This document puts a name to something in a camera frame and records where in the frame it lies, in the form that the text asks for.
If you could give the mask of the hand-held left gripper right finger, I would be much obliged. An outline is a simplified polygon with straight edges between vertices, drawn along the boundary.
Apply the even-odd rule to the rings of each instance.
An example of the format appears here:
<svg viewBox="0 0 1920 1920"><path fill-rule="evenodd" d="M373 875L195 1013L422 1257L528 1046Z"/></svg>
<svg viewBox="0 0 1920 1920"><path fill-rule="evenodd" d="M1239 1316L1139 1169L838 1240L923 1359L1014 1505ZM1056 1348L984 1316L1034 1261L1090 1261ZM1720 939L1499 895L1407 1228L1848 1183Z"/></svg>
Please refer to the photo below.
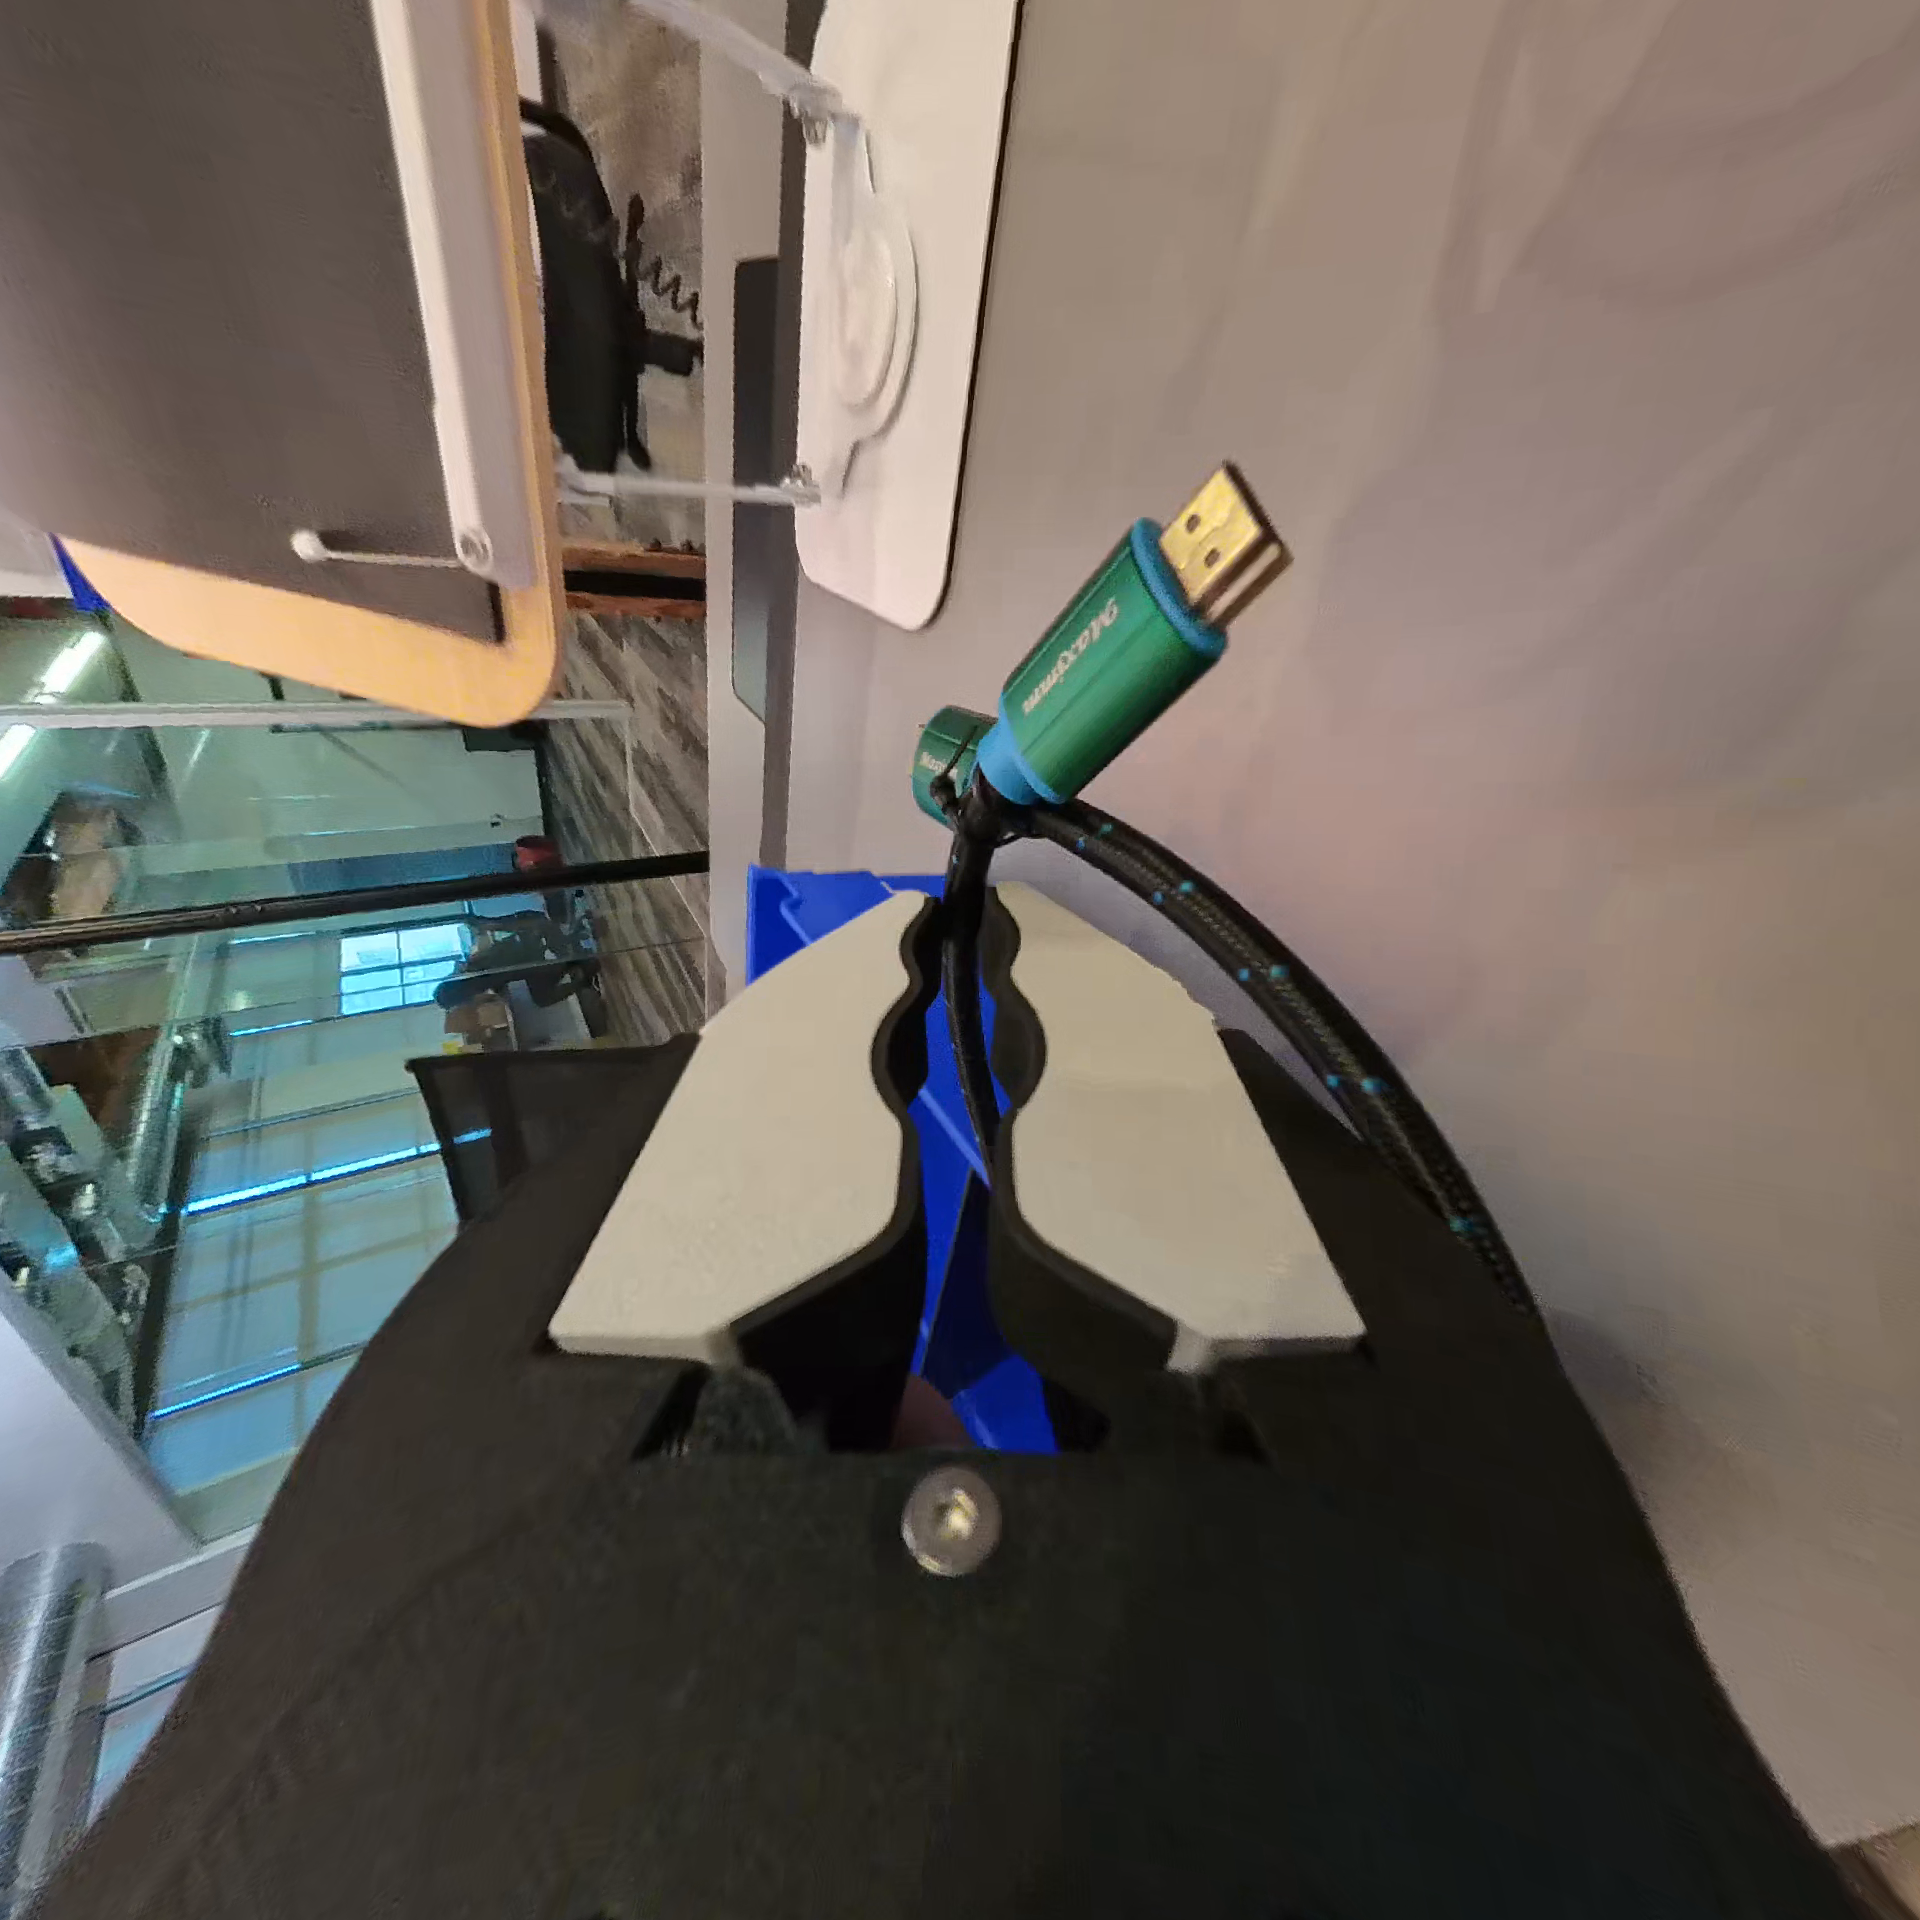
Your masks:
<svg viewBox="0 0 1920 1920"><path fill-rule="evenodd" d="M1173 1398L1247 1359L1354 1355L1365 1324L1211 1009L1021 879L991 917L991 1297L1079 1401Z"/></svg>

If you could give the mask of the blue plastic bin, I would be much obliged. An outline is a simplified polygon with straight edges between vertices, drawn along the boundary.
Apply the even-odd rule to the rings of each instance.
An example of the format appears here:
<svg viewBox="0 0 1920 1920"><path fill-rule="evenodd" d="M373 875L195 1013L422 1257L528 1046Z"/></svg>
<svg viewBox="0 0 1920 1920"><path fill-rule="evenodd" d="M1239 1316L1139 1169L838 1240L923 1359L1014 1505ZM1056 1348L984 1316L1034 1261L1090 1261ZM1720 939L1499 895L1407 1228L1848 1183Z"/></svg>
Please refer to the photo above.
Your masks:
<svg viewBox="0 0 1920 1920"><path fill-rule="evenodd" d="M747 875L747 980L816 947L901 893L939 895L941 877L869 871ZM989 1190L957 1080L943 992L926 1013L928 1068L910 1115L918 1131L926 1284L914 1374L991 1452L1053 1453L1058 1437L1040 1374L998 1333L989 1297Z"/></svg>

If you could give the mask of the black braided cable green plugs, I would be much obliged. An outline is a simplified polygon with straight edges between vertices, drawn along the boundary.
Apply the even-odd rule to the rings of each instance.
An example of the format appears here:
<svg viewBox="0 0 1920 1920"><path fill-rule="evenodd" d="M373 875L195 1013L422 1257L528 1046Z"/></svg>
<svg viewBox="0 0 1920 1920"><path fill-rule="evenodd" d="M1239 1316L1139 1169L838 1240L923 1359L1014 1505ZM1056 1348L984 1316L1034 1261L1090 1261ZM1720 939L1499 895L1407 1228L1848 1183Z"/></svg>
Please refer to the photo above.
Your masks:
<svg viewBox="0 0 1920 1920"><path fill-rule="evenodd" d="M1000 686L994 712L926 723L912 782L951 829L941 995L951 1055L984 1169L1000 1101L981 992L991 860L1038 839L1150 905L1240 990L1332 1094L1341 1117L1526 1316L1538 1302L1466 1160L1349 1006L1189 860L1083 791L1227 654L1229 624L1291 556L1236 467L1165 520L1139 519Z"/></svg>

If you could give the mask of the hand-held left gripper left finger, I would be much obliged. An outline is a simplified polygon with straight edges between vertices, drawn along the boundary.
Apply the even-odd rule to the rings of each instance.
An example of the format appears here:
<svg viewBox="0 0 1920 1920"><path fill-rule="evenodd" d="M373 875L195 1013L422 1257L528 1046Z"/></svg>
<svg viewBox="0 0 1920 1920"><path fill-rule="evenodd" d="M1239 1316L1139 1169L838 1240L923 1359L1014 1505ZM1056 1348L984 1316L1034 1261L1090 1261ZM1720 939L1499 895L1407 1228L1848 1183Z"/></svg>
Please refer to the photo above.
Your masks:
<svg viewBox="0 0 1920 1920"><path fill-rule="evenodd" d="M922 1344L939 905L887 893L714 1015L551 1320L566 1355L755 1374L887 1448Z"/></svg>

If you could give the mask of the black office chair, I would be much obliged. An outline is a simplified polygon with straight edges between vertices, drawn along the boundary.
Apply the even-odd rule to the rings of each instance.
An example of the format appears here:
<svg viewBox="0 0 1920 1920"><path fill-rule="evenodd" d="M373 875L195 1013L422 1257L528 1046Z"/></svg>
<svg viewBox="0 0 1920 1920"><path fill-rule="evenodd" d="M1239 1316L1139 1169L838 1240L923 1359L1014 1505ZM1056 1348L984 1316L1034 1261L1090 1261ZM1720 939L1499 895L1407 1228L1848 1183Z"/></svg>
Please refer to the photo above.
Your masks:
<svg viewBox="0 0 1920 1920"><path fill-rule="evenodd" d="M518 101L543 329L543 398L563 452L584 473L651 471L642 376L703 365L702 294L645 238L646 205L611 198L584 133Z"/></svg>

